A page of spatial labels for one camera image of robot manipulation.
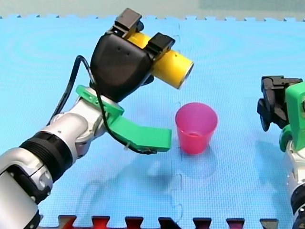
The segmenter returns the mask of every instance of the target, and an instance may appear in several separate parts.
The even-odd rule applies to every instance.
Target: pink plastic cup
[[[199,154],[207,148],[218,123],[216,112],[201,103],[182,106],[175,120],[180,147],[190,155]]]

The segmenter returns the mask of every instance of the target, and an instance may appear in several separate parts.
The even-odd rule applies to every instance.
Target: yellow cylinder
[[[128,40],[143,49],[150,37],[137,32]],[[169,50],[154,63],[151,74],[179,89],[192,71],[193,65],[194,63],[191,60],[174,50]]]

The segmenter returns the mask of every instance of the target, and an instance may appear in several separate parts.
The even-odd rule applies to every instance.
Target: silver robot arm segment
[[[91,88],[87,90],[96,95]],[[101,99],[118,106],[105,97]],[[106,132],[101,111],[78,98],[67,112],[19,147],[0,156],[0,229],[35,229],[38,204],[50,195],[53,183],[83,157],[91,142]]]
[[[295,228],[305,228],[299,222],[305,216],[305,148],[296,151],[292,141],[287,143],[284,163],[287,168],[287,188],[294,215]]]

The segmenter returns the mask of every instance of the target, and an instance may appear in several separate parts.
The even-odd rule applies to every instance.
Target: blue interlocking floor mat
[[[19,146],[44,127],[68,82],[74,59],[90,60],[100,36],[115,17],[98,19],[56,15],[0,19],[0,150]],[[303,78],[305,23],[216,21],[214,18],[143,18],[144,33],[176,39],[174,49],[195,66],[181,90],[160,80],[121,103],[125,116],[147,126],[173,129],[167,153],[142,156],[104,135],[56,182],[39,207],[43,227],[58,226],[58,215],[76,215],[74,225],[89,227],[91,216],[110,216],[112,228],[125,217],[143,217],[142,228],[158,228],[159,217],[193,229],[193,218],[211,218],[212,229],[228,228],[228,218],[243,218],[245,229],[260,229],[260,219],[292,225],[285,190],[280,130],[261,129],[256,113],[263,75]],[[87,85],[84,68],[76,84]],[[65,107],[77,98],[73,93]],[[219,125],[208,150],[195,157],[178,147],[174,115],[188,102],[211,106]]]

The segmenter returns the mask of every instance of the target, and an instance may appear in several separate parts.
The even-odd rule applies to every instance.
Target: green robot part
[[[305,82],[289,86],[285,91],[289,124],[282,129],[280,148],[284,152],[289,140],[295,150],[305,147]]]
[[[76,93],[87,102],[100,109],[98,98],[79,85]],[[138,150],[151,149],[166,152],[171,148],[172,131],[170,129],[139,126],[124,118],[123,108],[114,107],[103,101],[105,111],[108,113],[107,124],[118,138],[127,142]]]

